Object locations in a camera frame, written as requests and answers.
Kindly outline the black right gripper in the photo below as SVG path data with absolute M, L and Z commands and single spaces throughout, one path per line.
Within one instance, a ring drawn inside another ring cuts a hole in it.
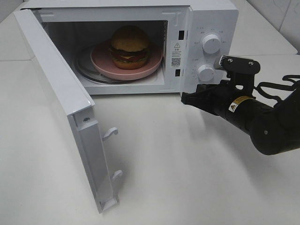
M 234 113 L 242 102 L 254 98 L 252 94 L 237 89 L 229 81 L 222 80 L 220 84 L 198 85 L 195 93 L 183 92 L 181 102 L 224 117 L 227 113 Z

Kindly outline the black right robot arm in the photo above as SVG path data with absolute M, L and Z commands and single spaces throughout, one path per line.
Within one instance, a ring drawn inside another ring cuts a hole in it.
M 271 107 L 222 80 L 220 84 L 197 86 L 195 93 L 181 95 L 182 103 L 220 116 L 246 134 L 264 155 L 275 155 L 300 147 L 300 77 L 287 75 L 291 86 L 261 82 L 255 87 L 262 96 L 274 99 Z

